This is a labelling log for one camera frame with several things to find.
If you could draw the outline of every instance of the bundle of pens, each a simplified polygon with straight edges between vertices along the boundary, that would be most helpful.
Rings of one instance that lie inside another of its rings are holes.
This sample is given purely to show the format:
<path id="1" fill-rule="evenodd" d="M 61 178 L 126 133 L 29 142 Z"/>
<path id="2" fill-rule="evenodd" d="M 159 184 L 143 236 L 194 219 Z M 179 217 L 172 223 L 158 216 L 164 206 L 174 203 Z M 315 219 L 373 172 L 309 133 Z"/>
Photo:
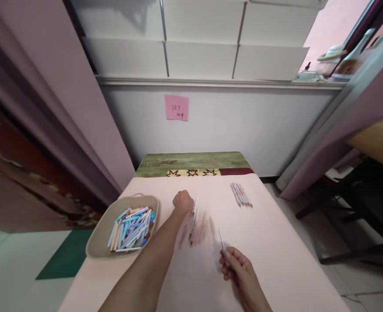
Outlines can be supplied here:
<path id="1" fill-rule="evenodd" d="M 128 208 L 116 218 L 108 247 L 111 251 L 139 250 L 149 239 L 156 216 L 151 207 Z"/>
<path id="2" fill-rule="evenodd" d="M 199 210 L 200 210 L 200 208 L 197 208 L 197 210 L 196 210 L 198 199 L 199 199 L 199 197 L 197 197 L 195 204 L 193 205 L 193 211 L 190 213 L 190 216 L 192 217 L 191 225 L 189 226 L 189 224 L 187 223 L 184 226 L 183 234 L 182 234 L 182 237 L 180 239 L 179 249 L 181 249 L 181 247 L 183 246 L 183 243 L 184 243 L 184 240 L 185 240 L 187 234 L 188 234 L 188 240 L 190 242 L 190 247 L 192 247 L 193 245 L 197 246 L 198 244 L 203 242 L 204 239 L 206 238 L 206 234 L 207 234 L 208 229 L 209 229 L 209 223 L 211 224 L 212 229 L 214 228 L 213 220 L 209 216 L 207 211 L 204 212 L 203 218 L 199 221 Z"/>
<path id="3" fill-rule="evenodd" d="M 253 208 L 252 203 L 249 200 L 249 198 L 248 198 L 248 196 L 247 196 L 247 194 L 246 194 L 246 192 L 243 189 L 241 184 L 231 183 L 230 188 L 232 189 L 232 192 L 234 192 L 235 199 L 236 199 L 239 207 L 245 206 L 245 207 Z"/>

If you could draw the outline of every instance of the basket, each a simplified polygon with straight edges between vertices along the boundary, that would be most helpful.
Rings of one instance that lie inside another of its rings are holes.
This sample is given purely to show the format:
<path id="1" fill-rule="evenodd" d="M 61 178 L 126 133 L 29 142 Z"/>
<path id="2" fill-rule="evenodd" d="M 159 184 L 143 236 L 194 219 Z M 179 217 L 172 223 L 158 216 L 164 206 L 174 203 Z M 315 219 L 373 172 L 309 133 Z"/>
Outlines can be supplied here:
<path id="1" fill-rule="evenodd" d="M 86 245 L 86 256 L 94 260 L 109 260 L 130 257 L 139 253 L 148 244 L 149 239 L 141 249 L 127 252 L 110 251 L 108 247 L 108 241 L 114 227 L 115 219 L 117 217 L 119 217 L 125 210 L 130 207 L 135 209 L 147 206 L 153 209 L 156 216 L 154 226 L 149 231 L 149 238 L 151 238 L 159 219 L 158 199 L 154 196 L 144 195 L 141 193 L 137 193 L 129 197 L 122 197 L 109 206 L 101 220 L 98 222 L 95 230 L 89 238 L 88 244 Z M 140 244 L 141 242 L 137 242 L 135 247 L 139 247 Z"/>

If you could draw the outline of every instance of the person's arm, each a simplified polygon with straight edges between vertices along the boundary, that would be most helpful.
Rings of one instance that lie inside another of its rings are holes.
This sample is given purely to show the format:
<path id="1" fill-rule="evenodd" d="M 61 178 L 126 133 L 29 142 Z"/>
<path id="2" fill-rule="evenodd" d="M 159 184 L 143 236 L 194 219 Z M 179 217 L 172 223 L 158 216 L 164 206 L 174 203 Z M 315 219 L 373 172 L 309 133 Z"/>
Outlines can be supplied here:
<path id="1" fill-rule="evenodd" d="M 222 265 L 223 279 L 232 280 L 245 312 L 272 312 L 261 289 L 251 261 L 235 247 L 227 247 L 226 255 L 220 251 L 219 263 Z M 228 270 L 228 261 L 232 270 Z"/>
<path id="2" fill-rule="evenodd" d="M 178 192 L 175 209 L 112 289 L 99 312 L 155 311 L 184 217 L 193 207 L 187 191 Z"/>

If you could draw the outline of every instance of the pink sticky note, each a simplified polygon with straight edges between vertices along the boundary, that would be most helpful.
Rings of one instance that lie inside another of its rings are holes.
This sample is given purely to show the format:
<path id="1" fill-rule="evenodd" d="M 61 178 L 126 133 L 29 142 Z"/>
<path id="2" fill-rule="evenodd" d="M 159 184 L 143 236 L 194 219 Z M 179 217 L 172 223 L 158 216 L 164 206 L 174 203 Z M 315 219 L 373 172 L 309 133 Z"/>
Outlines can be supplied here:
<path id="1" fill-rule="evenodd" d="M 166 98 L 167 119 L 188 121 L 188 97 L 164 95 Z"/>

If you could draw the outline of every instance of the hand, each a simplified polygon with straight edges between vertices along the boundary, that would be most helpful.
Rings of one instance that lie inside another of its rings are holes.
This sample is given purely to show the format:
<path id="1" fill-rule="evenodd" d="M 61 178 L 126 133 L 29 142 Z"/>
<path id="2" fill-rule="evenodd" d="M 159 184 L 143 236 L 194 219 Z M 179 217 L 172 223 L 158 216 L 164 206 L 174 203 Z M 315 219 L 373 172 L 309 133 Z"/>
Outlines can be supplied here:
<path id="1" fill-rule="evenodd" d="M 177 193 L 173 199 L 175 211 L 181 212 L 183 215 L 190 213 L 193 209 L 194 201 L 188 194 L 188 191 L 183 190 Z"/>
<path id="2" fill-rule="evenodd" d="M 233 280 L 235 290 L 245 312 L 270 312 L 271 307 L 262 292 L 258 278 L 253 270 L 252 263 L 238 249 L 226 248 L 226 260 L 233 269 L 227 269 L 225 255 L 221 250 L 219 263 L 222 265 L 224 280 Z"/>

